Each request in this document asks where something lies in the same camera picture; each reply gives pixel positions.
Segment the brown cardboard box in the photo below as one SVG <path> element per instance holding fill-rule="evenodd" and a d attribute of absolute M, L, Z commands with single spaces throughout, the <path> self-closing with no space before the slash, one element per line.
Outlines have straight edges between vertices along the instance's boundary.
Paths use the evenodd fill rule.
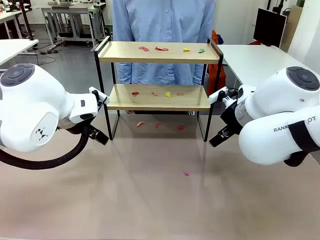
<path fill-rule="evenodd" d="M 284 29 L 283 38 L 282 38 L 282 50 L 287 52 L 293 40 L 294 34 L 296 32 L 301 14 L 303 11 L 303 7 L 300 6 L 292 6 L 291 11 L 289 13 L 287 24 Z"/>

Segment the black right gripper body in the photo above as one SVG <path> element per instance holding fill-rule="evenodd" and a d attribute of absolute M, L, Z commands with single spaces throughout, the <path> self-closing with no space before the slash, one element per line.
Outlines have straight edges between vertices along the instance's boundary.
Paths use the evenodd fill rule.
<path fill-rule="evenodd" d="M 225 111 L 221 114 L 220 118 L 224 121 L 226 126 L 219 131 L 221 137 L 231 137 L 239 135 L 242 130 L 242 125 L 236 118 L 237 100 L 232 98 L 223 98 L 222 102 L 225 104 Z"/>

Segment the black frame wooden shelf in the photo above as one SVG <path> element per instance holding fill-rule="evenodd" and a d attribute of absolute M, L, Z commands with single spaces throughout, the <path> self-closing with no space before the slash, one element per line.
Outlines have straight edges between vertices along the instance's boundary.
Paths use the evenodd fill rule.
<path fill-rule="evenodd" d="M 140 50 L 147 47 L 149 51 Z M 158 48 L 168 48 L 169 51 L 158 51 Z M 139 41 L 112 41 L 107 36 L 95 49 L 94 59 L 100 89 L 104 91 L 101 71 L 101 62 L 111 65 L 112 77 L 115 78 L 115 63 L 163 63 L 163 64 L 204 64 L 218 65 L 216 77 L 220 77 L 224 54 L 212 39 L 206 43 L 181 43 L 181 42 L 139 42 Z M 114 139 L 118 120 L 111 126 L 109 111 L 134 110 L 134 111 L 161 111 L 161 112 L 208 112 L 205 129 L 201 129 L 203 140 L 208 140 L 214 103 L 209 104 L 204 85 L 148 85 L 148 84 L 118 84 L 113 79 L 110 102 L 104 105 L 104 114 L 109 138 Z M 170 92 L 172 98 L 165 96 Z"/>

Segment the black monitor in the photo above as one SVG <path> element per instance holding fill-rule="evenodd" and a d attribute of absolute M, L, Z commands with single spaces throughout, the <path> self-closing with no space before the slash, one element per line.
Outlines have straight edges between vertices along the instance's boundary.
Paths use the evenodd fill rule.
<path fill-rule="evenodd" d="M 279 47 L 286 26 L 287 17 L 259 8 L 253 32 L 253 39 L 266 46 Z"/>

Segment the person in blue shirt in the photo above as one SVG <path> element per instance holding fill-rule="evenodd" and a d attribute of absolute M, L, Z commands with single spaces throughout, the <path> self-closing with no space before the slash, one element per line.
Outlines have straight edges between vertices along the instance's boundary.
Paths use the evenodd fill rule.
<path fill-rule="evenodd" d="M 216 0 L 112 0 L 113 40 L 206 43 Z M 195 64 L 133 62 L 134 83 L 193 85 Z"/>

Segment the black metal post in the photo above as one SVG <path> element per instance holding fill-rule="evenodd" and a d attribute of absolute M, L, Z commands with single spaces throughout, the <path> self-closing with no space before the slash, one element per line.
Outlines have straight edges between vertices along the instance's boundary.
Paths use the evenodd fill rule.
<path fill-rule="evenodd" d="M 22 16 L 23 16 L 23 20 L 24 20 L 25 28 L 27 30 L 28 37 L 29 37 L 29 39 L 31 41 L 33 41 L 34 38 L 33 38 L 32 31 L 31 31 L 31 28 L 30 28 L 30 25 L 29 25 L 29 21 L 28 21 L 28 18 L 27 18 L 25 6 L 24 6 L 24 1 L 23 0 L 18 0 L 18 1 L 19 1 L 20 9 L 22 11 Z"/>

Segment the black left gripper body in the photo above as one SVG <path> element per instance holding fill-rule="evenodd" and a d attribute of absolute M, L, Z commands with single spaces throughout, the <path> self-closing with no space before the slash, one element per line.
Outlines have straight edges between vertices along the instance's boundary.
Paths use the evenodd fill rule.
<path fill-rule="evenodd" d="M 91 124 L 86 124 L 84 126 L 84 135 L 87 138 L 96 138 L 98 136 L 98 129 Z"/>

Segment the grey metal workbench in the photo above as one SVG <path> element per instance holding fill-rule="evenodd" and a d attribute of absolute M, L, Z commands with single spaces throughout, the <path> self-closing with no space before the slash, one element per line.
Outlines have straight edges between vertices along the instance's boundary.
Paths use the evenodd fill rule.
<path fill-rule="evenodd" d="M 85 42 L 95 48 L 105 36 L 104 8 L 99 0 L 58 0 L 40 7 L 52 48 Z"/>

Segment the white side table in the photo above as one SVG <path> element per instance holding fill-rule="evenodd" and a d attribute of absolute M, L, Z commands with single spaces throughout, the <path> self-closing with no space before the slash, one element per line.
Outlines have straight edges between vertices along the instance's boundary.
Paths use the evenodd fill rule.
<path fill-rule="evenodd" d="M 38 39 L 0 39 L 0 66 L 38 43 Z"/>

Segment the large white table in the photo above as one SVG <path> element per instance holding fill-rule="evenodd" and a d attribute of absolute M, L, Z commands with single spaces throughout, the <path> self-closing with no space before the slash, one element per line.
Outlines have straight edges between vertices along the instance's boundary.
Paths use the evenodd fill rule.
<path fill-rule="evenodd" d="M 286 67 L 308 68 L 275 46 L 221 44 L 219 48 L 223 60 L 243 85 L 257 87 Z"/>

